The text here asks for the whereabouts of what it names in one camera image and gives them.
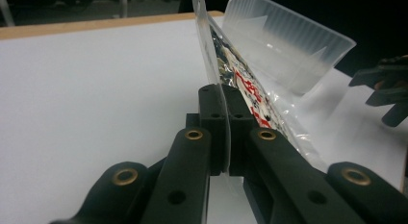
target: translucent plastic container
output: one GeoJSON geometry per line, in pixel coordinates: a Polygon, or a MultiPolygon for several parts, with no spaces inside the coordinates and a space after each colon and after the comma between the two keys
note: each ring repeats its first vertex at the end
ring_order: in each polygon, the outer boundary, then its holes
{"type": "Polygon", "coordinates": [[[270,0],[230,0],[222,30],[255,74],[296,94],[309,91],[356,45],[270,0]]]}

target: white table surface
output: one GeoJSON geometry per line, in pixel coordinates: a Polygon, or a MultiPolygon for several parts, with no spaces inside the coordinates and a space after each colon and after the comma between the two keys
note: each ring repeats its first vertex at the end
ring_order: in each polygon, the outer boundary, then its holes
{"type": "MultiPolygon", "coordinates": [[[[325,162],[399,187],[407,122],[383,126],[386,108],[348,81],[331,70],[298,100],[299,121],[325,162]]],[[[69,218],[110,166],[160,160],[207,84],[193,20],[0,41],[1,223],[69,218]]],[[[256,223],[239,184],[211,179],[208,223],[256,223]]]]}

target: white tabletop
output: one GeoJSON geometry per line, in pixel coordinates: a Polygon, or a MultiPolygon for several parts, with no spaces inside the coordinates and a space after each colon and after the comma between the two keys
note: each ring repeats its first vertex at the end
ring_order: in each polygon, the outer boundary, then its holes
{"type": "MultiPolygon", "coordinates": [[[[299,121],[325,162],[399,187],[407,122],[383,126],[348,80],[333,69],[294,98],[299,121]]],[[[1,222],[69,218],[110,166],[166,156],[207,84],[193,20],[0,41],[1,222]]],[[[212,178],[208,223],[256,223],[240,184],[212,178]]]]}

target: brass insert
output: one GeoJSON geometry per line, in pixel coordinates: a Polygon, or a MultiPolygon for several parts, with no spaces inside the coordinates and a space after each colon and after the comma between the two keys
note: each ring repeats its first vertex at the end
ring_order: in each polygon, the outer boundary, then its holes
{"type": "Polygon", "coordinates": [[[371,184],[370,177],[364,172],[355,168],[344,168],[342,176],[353,184],[359,186],[368,186],[371,184]]]}
{"type": "Polygon", "coordinates": [[[187,131],[185,134],[187,139],[200,139],[202,138],[204,135],[203,133],[201,133],[200,131],[197,130],[190,130],[187,131]]]}
{"type": "Polygon", "coordinates": [[[264,139],[264,140],[273,140],[276,138],[276,134],[274,134],[271,131],[260,131],[258,133],[258,137],[264,139]]]}
{"type": "Polygon", "coordinates": [[[119,169],[112,177],[112,182],[117,186],[132,184],[138,178],[138,171],[134,168],[119,169]]]}

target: wooden table edge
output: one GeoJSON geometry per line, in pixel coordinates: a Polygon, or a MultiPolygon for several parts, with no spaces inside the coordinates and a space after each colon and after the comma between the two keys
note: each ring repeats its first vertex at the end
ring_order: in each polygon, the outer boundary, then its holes
{"type": "MultiPolygon", "coordinates": [[[[223,16],[223,12],[211,11],[209,15],[223,16]]],[[[63,33],[72,33],[88,30],[107,29],[123,26],[141,25],[162,23],[176,20],[195,19],[193,12],[176,13],[176,14],[163,14],[163,15],[150,15],[141,17],[130,17],[120,19],[105,19],[105,20],[91,20],[69,23],[55,23],[55,24],[43,24],[43,25],[26,25],[15,27],[3,27],[0,28],[0,40],[12,39],[22,37],[35,37],[45,35],[55,35],[63,33]]]]}

